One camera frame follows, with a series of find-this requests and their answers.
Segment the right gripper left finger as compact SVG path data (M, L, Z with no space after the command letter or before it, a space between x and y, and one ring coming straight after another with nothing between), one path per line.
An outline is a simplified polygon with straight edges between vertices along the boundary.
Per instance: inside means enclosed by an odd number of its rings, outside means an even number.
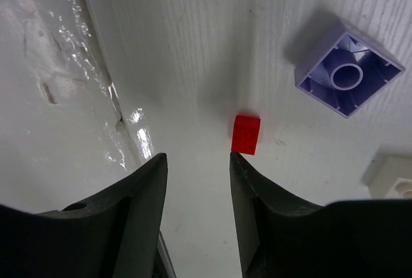
M1 207L2 277L166 277L158 251L167 157L62 210Z

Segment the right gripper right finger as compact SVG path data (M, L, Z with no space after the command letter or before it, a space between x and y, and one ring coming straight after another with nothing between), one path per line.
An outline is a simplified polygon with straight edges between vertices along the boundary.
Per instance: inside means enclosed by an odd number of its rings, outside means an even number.
M411 201L320 206L230 154L230 187L244 277L410 277Z

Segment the small red lego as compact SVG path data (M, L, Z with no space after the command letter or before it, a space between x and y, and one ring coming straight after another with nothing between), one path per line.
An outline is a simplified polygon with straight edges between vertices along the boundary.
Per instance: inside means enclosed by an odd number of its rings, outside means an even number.
M232 132L231 151L255 155L261 119L256 116L237 115Z

